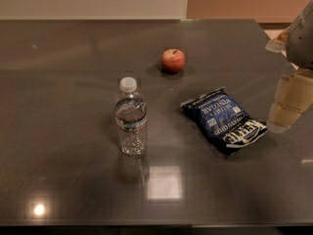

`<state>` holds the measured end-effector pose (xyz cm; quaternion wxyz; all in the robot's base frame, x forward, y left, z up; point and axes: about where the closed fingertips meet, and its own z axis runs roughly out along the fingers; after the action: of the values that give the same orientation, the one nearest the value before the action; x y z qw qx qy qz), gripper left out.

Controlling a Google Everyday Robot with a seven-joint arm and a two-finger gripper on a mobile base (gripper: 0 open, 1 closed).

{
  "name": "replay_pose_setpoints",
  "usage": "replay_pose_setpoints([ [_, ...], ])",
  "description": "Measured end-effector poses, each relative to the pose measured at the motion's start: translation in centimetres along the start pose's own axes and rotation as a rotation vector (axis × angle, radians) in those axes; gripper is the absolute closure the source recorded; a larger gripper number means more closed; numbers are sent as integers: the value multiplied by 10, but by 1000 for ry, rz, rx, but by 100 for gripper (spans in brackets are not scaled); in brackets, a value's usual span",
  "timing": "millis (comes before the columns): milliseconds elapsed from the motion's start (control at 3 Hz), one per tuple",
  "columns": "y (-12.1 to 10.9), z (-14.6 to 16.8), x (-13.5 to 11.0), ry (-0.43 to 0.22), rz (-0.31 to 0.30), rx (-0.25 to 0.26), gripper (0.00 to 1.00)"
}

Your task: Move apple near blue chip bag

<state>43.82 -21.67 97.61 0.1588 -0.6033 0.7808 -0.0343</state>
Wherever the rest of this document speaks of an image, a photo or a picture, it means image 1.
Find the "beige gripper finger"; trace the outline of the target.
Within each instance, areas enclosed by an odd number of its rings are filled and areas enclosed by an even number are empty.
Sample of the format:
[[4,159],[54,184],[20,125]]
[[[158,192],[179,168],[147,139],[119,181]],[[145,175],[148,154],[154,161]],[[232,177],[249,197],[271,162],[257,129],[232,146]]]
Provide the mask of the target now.
[[274,133],[283,133],[292,127],[313,104],[313,70],[299,69],[279,79],[267,128]]
[[271,39],[267,44],[265,49],[270,52],[280,53],[286,50],[288,42],[288,33],[287,29],[281,31],[276,37]]

